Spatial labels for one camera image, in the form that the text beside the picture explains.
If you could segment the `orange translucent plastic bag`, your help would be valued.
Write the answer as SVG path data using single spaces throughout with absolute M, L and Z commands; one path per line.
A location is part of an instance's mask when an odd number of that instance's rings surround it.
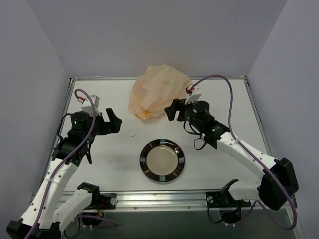
M 129 96 L 128 111 L 147 121 L 163 115 L 174 99 L 183 99 L 191 79 L 168 65 L 149 66 L 135 81 Z

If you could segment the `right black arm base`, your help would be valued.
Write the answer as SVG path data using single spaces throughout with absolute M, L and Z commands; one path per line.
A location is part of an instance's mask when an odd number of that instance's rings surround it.
M 243 208 L 250 208 L 251 203 L 244 200 L 234 200 L 228 192 L 208 191 L 206 195 L 207 215 L 214 224 L 225 223 L 235 225 L 243 219 Z M 219 209 L 219 219 L 213 219 L 210 209 Z

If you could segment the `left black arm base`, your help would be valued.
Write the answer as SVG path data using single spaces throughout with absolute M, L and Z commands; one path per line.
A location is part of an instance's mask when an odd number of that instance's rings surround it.
M 80 221 L 83 225 L 97 227 L 105 215 L 106 210 L 115 210 L 117 204 L 116 194 L 100 195 L 99 198 L 93 198 L 92 203 L 87 206 L 80 214 Z

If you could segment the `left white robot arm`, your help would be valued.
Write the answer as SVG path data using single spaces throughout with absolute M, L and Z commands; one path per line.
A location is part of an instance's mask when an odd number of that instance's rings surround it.
M 111 108 L 106 109 L 109 122 L 102 115 L 95 117 L 80 111 L 71 114 L 72 127 L 52 155 L 48 172 L 28 209 L 18 221 L 10 221 L 6 232 L 12 239 L 59 239 L 67 226 L 86 208 L 113 209 L 115 194 L 100 193 L 99 186 L 83 182 L 61 206 L 64 189 L 82 159 L 90 157 L 90 147 L 98 135 L 118 133 L 122 120 Z

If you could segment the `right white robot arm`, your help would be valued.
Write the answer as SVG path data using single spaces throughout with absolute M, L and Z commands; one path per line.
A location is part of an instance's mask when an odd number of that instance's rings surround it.
M 293 195 L 299 185 L 292 162 L 269 156 L 234 135 L 229 127 L 218 122 L 209 112 L 209 103 L 173 100 L 165 108 L 169 121 L 185 121 L 195 128 L 204 142 L 224 152 L 249 169 L 257 181 L 248 183 L 233 179 L 221 193 L 226 205 L 241 200 L 260 201 L 272 210 L 279 210 L 285 203 L 293 205 Z

